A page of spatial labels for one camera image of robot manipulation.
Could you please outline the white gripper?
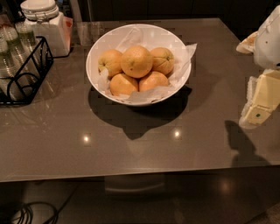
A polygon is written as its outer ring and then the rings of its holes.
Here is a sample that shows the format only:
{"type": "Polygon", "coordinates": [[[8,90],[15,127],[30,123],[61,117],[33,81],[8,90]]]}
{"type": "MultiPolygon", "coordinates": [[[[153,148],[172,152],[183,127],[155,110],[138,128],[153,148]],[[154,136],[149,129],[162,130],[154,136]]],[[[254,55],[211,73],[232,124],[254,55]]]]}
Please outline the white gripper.
{"type": "Polygon", "coordinates": [[[249,78],[247,103],[239,120],[244,129],[253,129],[265,123],[280,105],[280,71],[277,70],[280,68],[280,5],[270,13],[258,32],[247,36],[236,51],[254,52],[255,63],[266,69],[258,78],[249,78]]]}

